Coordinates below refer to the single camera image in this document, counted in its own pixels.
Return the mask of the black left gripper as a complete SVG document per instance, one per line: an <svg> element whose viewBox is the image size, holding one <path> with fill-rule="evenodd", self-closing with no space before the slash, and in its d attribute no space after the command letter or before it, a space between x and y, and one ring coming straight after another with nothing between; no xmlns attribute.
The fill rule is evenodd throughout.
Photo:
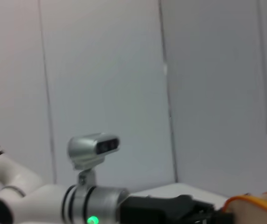
<svg viewBox="0 0 267 224"><path fill-rule="evenodd" d="M234 223L232 213L186 195L174 198L130 196L121 204L122 224L175 224L188 214L191 224Z"/></svg>

